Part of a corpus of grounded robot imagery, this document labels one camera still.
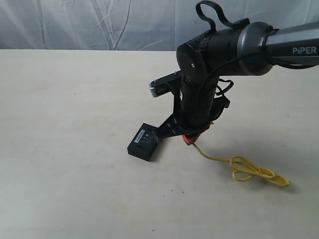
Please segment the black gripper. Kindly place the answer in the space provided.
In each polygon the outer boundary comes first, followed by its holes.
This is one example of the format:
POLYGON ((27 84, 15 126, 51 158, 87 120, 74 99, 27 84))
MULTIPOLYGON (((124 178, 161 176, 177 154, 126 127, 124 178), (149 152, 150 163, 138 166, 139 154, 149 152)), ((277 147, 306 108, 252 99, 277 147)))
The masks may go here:
POLYGON ((205 94, 179 89, 178 95, 174 96, 172 115, 155 129, 157 139, 182 135, 187 145, 194 144, 230 105, 226 96, 216 98, 214 94, 214 89, 205 94))

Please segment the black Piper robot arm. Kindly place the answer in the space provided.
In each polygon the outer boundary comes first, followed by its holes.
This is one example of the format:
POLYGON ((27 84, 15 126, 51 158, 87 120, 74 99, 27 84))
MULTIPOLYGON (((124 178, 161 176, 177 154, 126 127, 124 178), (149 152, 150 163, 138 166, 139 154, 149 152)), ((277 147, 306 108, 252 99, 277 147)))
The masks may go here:
POLYGON ((239 29, 206 31, 176 51, 179 70, 150 83, 154 97, 174 96, 172 114, 154 130, 156 140, 182 135, 188 144, 209 129, 229 100, 219 82, 262 76, 273 66, 306 69, 319 63, 319 24, 274 29, 254 22, 239 29))

